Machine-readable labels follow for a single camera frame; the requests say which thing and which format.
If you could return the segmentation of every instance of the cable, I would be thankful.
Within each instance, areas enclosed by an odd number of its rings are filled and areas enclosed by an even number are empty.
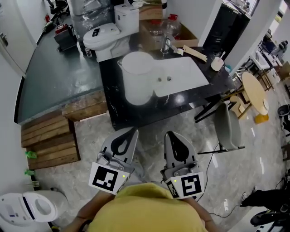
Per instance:
[[[283,180],[283,179],[282,179],[282,180]],[[280,183],[282,182],[282,180],[280,180],[280,181],[278,182],[278,184],[280,184]],[[278,184],[276,185],[275,189],[278,187]]]
[[[282,178],[282,180],[280,180],[280,181],[278,182],[278,184],[280,184],[283,180],[285,180],[284,177]]]
[[[220,215],[217,215],[217,214],[215,214],[215,213],[209,213],[209,214],[216,215],[216,216],[218,216],[218,217],[220,217],[220,218],[227,218],[227,217],[229,217],[229,216],[232,214],[232,212],[234,211],[234,209],[235,209],[237,206],[239,206],[239,205],[236,205],[236,206],[232,209],[231,213],[230,213],[229,215],[225,216],[225,217],[220,216]]]
[[[213,154],[214,154],[214,152],[212,153],[212,157],[210,158],[210,161],[209,161],[209,163],[208,163],[208,167],[207,167],[207,172],[206,172],[206,176],[207,176],[207,181],[206,181],[206,183],[205,183],[205,187],[204,187],[204,191],[205,191],[205,189],[207,188],[207,185],[208,185],[208,168],[209,168],[209,165],[210,165],[210,163],[212,162],[212,159],[213,159]],[[237,206],[239,206],[239,205],[236,205],[233,209],[232,209],[232,211],[230,212],[230,214],[229,215],[227,215],[227,216],[225,216],[225,217],[223,217],[223,216],[220,216],[220,215],[218,215],[218,214],[215,214],[215,213],[209,213],[209,214],[213,214],[213,215],[216,215],[216,216],[218,216],[218,217],[220,217],[220,218],[227,218],[227,217],[229,217],[231,214],[232,214],[232,212],[234,211],[234,209],[237,207]]]
[[[209,168],[209,165],[210,165],[210,163],[211,163],[211,161],[212,161],[212,159],[213,159],[214,151],[216,150],[216,148],[217,148],[218,145],[219,145],[219,143],[217,143],[216,147],[213,149],[212,157],[210,158],[210,161],[209,161],[209,163],[208,163],[207,172],[206,172],[206,175],[207,175],[207,181],[206,181],[206,183],[205,183],[204,191],[205,191],[205,189],[207,188],[207,185],[208,185],[208,168]],[[204,195],[204,193],[201,195],[201,197],[200,197],[196,202],[198,202],[198,201],[203,197],[203,195]]]

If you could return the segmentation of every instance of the faucet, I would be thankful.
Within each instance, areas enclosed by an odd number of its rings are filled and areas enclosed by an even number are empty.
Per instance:
[[[163,54],[167,54],[169,51],[169,48],[171,48],[174,53],[178,52],[177,47],[175,47],[172,42],[175,41],[174,37],[168,33],[164,33],[163,41],[162,41],[162,47],[161,52]]]

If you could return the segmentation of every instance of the white sink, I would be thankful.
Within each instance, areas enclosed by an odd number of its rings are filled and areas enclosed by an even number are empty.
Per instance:
[[[253,54],[251,54],[250,57],[260,70],[270,68],[268,62],[260,52],[256,51]]]
[[[159,60],[157,66],[164,69],[165,77],[167,77],[164,83],[154,87],[158,97],[209,84],[197,64],[190,57]]]

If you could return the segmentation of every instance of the white toilet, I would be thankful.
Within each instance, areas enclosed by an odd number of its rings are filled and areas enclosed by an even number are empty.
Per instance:
[[[67,210],[68,200],[55,191],[8,193],[0,197],[0,217],[15,226],[51,222]]]
[[[116,5],[115,21],[88,31],[84,45],[94,50],[97,61],[104,61],[129,53],[130,35],[139,32],[139,9],[126,4]]]

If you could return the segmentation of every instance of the door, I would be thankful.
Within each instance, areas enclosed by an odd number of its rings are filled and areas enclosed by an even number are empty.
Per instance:
[[[15,0],[0,0],[0,46],[23,73],[36,48],[29,36]]]

